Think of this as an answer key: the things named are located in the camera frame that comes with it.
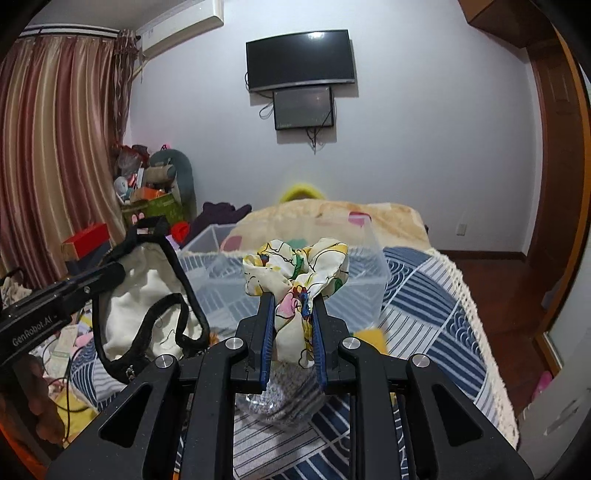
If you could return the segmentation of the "small wall monitor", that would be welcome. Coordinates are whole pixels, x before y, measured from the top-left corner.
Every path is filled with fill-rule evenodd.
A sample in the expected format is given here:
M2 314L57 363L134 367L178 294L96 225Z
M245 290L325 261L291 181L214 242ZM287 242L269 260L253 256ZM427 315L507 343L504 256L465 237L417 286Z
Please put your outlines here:
M273 92L274 128L321 129L334 125L334 95L329 86L290 88Z

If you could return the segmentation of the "blue white patterned bedspread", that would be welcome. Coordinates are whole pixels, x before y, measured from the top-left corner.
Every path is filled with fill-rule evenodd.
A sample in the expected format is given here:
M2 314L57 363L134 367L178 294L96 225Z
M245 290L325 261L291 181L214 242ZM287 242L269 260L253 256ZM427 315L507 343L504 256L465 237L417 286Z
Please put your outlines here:
M377 328L389 355L424 354L517 445L513 406L461 271L444 255L405 247L383 251L387 280ZM349 465L349 406L329 397L301 430L283 431L239 409L235 414L237 479L342 479Z

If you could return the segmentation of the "cartoon print cloth scrunchie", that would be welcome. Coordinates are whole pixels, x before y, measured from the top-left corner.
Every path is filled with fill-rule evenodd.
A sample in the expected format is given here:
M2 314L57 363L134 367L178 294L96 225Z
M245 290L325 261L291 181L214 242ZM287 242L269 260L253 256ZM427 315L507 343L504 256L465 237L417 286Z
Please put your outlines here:
M322 238L301 249L273 239L242 259L245 293L276 298L276 361L308 369L314 365L311 316L315 298L328 298L349 278L349 246Z

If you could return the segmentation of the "white air conditioner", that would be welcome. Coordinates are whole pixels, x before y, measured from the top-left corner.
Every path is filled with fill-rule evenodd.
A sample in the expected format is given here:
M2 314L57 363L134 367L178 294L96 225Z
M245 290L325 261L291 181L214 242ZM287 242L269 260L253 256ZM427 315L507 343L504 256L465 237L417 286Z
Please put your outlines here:
M224 25L223 1L184 1L140 27L141 51L152 59L200 34Z

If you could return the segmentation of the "red box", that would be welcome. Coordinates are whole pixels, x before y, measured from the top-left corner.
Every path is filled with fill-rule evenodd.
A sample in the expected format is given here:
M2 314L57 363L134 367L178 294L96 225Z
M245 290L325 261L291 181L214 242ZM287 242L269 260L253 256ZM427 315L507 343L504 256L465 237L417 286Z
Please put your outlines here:
M65 239L61 245L64 261L78 261L110 241L106 223L94 223Z

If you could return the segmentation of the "striped red beige curtain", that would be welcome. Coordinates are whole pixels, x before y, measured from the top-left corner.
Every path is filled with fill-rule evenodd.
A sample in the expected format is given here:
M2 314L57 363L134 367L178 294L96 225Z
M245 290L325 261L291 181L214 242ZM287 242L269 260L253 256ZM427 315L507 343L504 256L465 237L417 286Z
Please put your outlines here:
M66 274L61 243L95 223L119 242L113 182L138 49L114 38L19 38L1 63L1 263L34 288Z

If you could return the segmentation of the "green cardboard box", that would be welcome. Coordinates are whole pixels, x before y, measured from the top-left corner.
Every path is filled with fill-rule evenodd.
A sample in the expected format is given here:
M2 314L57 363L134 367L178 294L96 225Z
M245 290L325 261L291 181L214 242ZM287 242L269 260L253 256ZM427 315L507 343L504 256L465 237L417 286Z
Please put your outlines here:
M121 213L127 229L138 220L148 217L164 216L170 225L184 220L183 207L176 202L171 193L151 200L122 205Z

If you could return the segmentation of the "brown wooden door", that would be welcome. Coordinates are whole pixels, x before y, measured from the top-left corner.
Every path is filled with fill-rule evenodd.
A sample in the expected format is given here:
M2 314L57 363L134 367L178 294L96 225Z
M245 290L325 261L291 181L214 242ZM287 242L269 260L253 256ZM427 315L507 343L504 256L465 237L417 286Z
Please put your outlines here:
M590 120L583 78L560 34L528 49L542 121L542 178L528 261L556 292L536 335L566 301L583 252L590 209Z

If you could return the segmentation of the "beige fleece blanket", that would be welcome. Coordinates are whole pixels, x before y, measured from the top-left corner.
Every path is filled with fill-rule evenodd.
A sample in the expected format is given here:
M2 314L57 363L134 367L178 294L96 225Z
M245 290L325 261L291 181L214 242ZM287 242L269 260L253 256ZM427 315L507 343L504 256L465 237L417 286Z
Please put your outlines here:
M230 228L228 237L221 241L221 250L256 251L273 239L301 248L324 237L354 246L368 236L382 248L431 248L427 226L418 211L409 206L304 199L249 213Z

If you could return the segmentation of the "white tote bag black trim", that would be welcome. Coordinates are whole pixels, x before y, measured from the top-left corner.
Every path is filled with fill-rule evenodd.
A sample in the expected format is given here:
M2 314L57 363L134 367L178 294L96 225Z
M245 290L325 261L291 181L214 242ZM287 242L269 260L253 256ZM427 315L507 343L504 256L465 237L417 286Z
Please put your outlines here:
M108 286L92 298L94 344L107 374L124 384L161 355L181 360L211 343L168 233L165 217L141 219L100 262Z

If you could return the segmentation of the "red plush item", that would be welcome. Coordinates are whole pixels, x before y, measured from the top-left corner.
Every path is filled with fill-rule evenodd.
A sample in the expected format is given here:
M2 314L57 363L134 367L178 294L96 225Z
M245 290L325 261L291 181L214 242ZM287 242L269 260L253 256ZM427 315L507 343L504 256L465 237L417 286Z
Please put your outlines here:
M190 232L190 224L186 221L180 221L170 227L170 235L172 239L181 245Z

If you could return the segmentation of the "grey patterned plastic pouch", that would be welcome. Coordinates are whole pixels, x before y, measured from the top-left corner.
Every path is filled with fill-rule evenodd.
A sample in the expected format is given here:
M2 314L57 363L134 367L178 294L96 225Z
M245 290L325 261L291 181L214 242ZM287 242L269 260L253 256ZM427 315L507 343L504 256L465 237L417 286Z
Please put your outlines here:
M328 399L318 385L314 368L273 361L266 390L260 394L238 394L235 405L266 425L296 431L310 423Z

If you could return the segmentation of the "dark purple garment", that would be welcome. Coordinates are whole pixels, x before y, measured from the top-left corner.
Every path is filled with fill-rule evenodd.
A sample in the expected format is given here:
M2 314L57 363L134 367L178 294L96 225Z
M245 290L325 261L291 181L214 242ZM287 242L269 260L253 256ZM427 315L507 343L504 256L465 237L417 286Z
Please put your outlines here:
M204 202L202 211L189 223L188 232L180 243L183 248L198 234L211 225L235 224L252 212L252 205L245 204L236 208L228 202L211 203Z

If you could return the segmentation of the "grey green neck pillow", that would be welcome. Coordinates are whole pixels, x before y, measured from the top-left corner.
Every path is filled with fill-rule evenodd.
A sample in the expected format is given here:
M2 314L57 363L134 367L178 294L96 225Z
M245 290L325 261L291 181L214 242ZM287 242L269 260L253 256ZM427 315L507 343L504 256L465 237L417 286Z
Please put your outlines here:
M171 188L189 220L197 216L197 198L194 193L193 171L188 157L176 149L163 149L149 157L150 167L174 168Z

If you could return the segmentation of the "clear plastic storage box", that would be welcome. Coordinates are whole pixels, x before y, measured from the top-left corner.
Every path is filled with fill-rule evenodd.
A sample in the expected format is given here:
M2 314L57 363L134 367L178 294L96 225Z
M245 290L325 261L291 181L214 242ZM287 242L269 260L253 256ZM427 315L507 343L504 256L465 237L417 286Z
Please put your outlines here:
M351 333L377 325L390 277L366 215L274 217L211 225L178 252L211 332L235 336L238 324L273 294L271 323L279 357L311 351L312 304L322 300Z

